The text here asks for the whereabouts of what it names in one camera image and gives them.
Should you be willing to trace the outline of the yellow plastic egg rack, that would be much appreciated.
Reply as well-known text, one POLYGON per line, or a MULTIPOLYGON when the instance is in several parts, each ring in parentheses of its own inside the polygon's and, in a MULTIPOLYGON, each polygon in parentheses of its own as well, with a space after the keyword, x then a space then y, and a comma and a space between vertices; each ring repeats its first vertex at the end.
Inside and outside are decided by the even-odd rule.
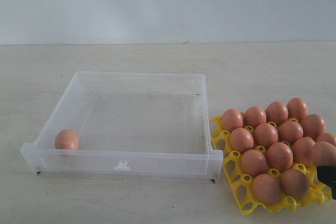
POLYGON ((259 202, 253 196, 252 183, 254 179, 250 175, 243 173, 240 165, 242 155, 230 147, 230 132, 221 128, 221 118, 221 116, 216 116, 209 120, 215 123, 215 130, 211 134, 211 142, 214 149, 223 151, 223 170, 242 215, 251 214, 259 206, 269 212, 279 212, 283 209, 295 212, 298 207, 305 207, 312 202, 321 205, 333 199, 331 188, 318 181, 317 169, 315 167, 307 168, 303 164, 293 163, 293 169, 301 171, 308 177, 310 185, 308 194, 301 199, 295 199, 282 193, 281 202, 275 205, 265 205, 259 202))

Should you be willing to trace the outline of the brown egg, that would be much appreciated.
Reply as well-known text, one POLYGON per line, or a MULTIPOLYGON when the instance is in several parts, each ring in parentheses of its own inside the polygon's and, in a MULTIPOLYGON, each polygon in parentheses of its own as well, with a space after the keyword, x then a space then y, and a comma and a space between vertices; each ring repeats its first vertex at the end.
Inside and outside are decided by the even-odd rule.
POLYGON ((257 145, 268 148, 278 142, 277 129, 269 123, 260 124, 254 130, 254 140, 257 145))
POLYGON ((228 109, 223 113, 220 122, 223 130, 231 132, 236 128, 243 127, 243 116, 236 109, 228 109))
POLYGON ((288 118, 295 118, 301 122, 308 115, 308 107, 302 98, 292 98, 287 103, 288 118))
POLYGON ((335 146, 328 142, 316 142, 311 149, 311 159, 315 167, 335 166, 335 146))
POLYGON ((231 149, 239 151, 242 154, 254 148, 254 139, 247 129, 237 128, 230 133, 229 145, 231 149))
POLYGON ((266 151, 269 167, 277 169, 280 173, 290 169, 293 164, 293 153, 285 143, 274 143, 266 151))
POLYGON ((269 174, 256 176, 252 183, 253 196, 265 205, 274 205, 281 201, 281 187, 278 179, 269 174))
POLYGON ((300 125, 303 129, 303 136, 312 139, 317 138, 326 130, 325 121, 319 114, 309 114, 300 122, 300 125))
POLYGON ((266 117, 268 122, 274 122, 277 126, 280 126, 288 118, 288 109, 284 103, 280 101, 272 102, 267 106, 266 117))
POLYGON ((278 127, 278 138, 280 142, 285 141, 292 145, 296 140, 303 138, 303 129, 295 121, 286 121, 278 127))
POLYGON ((315 141, 310 137, 303 137, 296 140, 291 146, 293 161, 305 167, 312 167, 311 149, 314 145, 315 141))
POLYGON ((336 146, 336 136, 333 133, 324 132, 315 139, 315 142, 328 142, 336 146))
POLYGON ((249 107, 243 116, 244 124, 256 128, 258 125, 266 123, 266 112, 259 106, 249 107))
POLYGON ((267 161, 261 152, 257 150, 246 151, 240 160, 240 166, 244 174, 256 177, 267 172, 267 161))
POLYGON ((305 197, 310 188, 307 176, 297 169, 283 172, 280 175, 280 185, 286 195, 295 199, 305 197))

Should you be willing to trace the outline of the clear plastic tray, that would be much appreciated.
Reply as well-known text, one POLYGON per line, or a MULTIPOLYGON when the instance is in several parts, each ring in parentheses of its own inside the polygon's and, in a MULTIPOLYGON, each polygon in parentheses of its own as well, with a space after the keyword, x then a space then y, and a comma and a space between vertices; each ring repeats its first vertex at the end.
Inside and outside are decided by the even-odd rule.
POLYGON ((20 149, 36 175, 219 181, 202 74, 76 72, 34 142, 20 149), (55 148, 64 129, 77 150, 55 148))

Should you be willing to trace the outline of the brown egg corner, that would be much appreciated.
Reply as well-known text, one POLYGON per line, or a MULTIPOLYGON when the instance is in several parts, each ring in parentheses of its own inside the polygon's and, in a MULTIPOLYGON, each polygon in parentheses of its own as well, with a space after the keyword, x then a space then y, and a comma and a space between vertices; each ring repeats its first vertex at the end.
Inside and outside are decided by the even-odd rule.
POLYGON ((72 129, 60 131, 55 138, 55 148, 61 150, 77 150, 79 148, 79 136, 72 129))

